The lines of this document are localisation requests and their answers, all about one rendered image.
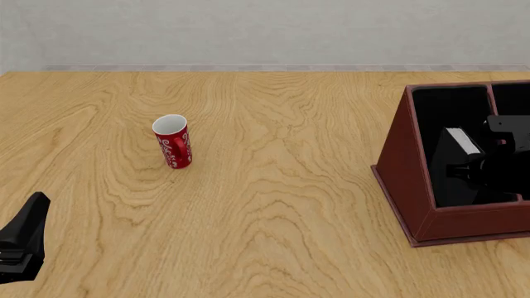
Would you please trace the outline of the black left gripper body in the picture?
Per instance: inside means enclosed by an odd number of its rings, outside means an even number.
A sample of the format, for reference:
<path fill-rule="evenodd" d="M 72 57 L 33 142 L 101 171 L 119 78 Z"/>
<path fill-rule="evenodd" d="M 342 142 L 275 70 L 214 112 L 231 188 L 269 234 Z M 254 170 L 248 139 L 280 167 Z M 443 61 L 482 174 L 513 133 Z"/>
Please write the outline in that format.
<path fill-rule="evenodd" d="M 0 283 L 35 280 L 44 259 L 42 244 L 28 248 L 0 245 Z"/>

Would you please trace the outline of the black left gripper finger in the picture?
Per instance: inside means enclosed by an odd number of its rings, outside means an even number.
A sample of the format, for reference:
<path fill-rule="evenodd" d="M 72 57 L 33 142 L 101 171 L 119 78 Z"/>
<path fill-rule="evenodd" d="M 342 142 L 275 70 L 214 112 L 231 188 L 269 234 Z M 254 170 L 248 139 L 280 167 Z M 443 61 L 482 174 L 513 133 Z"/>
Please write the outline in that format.
<path fill-rule="evenodd" d="M 0 229 L 0 250 L 44 250 L 50 203 L 44 193 L 33 193 L 14 218 Z"/>

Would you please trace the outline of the red-brown desk caddy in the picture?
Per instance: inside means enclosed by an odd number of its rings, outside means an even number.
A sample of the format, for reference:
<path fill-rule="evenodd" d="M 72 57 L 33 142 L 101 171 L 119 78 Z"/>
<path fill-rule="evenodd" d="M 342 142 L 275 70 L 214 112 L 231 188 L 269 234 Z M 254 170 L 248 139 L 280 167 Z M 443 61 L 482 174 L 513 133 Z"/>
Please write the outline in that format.
<path fill-rule="evenodd" d="M 372 170 L 413 247 L 530 238 L 530 201 L 479 181 L 480 161 L 505 142 L 486 131 L 484 122 L 490 115 L 530 116 L 530 80 L 404 89 Z M 436 204 L 428 165 L 443 128 L 462 128 L 484 152 L 454 168 L 478 187 L 471 205 Z"/>

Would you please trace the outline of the red mug with white pattern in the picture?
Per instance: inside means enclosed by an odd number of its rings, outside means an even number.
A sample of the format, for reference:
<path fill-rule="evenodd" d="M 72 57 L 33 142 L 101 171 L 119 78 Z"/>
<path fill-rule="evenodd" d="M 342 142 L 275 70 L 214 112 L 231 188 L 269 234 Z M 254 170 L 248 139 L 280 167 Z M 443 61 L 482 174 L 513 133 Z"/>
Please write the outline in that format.
<path fill-rule="evenodd" d="M 172 169 L 182 169 L 192 162 L 190 135 L 187 119 L 178 114 L 168 114 L 152 124 L 159 146 L 167 165 Z"/>

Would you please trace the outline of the small flat black plate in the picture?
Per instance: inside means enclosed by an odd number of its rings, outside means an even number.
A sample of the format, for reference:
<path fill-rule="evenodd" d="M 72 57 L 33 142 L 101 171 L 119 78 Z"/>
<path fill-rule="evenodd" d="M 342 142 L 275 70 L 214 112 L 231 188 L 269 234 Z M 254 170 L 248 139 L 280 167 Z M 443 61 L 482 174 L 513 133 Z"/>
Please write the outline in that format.
<path fill-rule="evenodd" d="M 488 134 L 497 140 L 530 141 L 530 116 L 490 115 L 484 122 Z"/>

